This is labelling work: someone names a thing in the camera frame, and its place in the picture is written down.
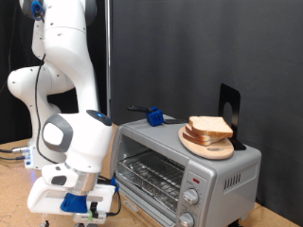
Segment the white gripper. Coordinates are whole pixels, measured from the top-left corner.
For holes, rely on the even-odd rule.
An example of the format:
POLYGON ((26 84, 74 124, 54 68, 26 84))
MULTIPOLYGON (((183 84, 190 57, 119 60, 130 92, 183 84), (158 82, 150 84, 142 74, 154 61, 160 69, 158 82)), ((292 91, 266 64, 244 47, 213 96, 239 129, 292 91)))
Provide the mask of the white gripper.
MULTIPOLYGON (((115 192, 113 185, 97 184, 88 193, 74 195, 66 187, 48 185, 43 178, 39 178, 31 188, 27 207, 32 213, 106 217, 115 192)), ((40 227, 49 227, 49 221, 45 220, 40 227)), ((76 223, 74 227, 85 226, 76 223)))

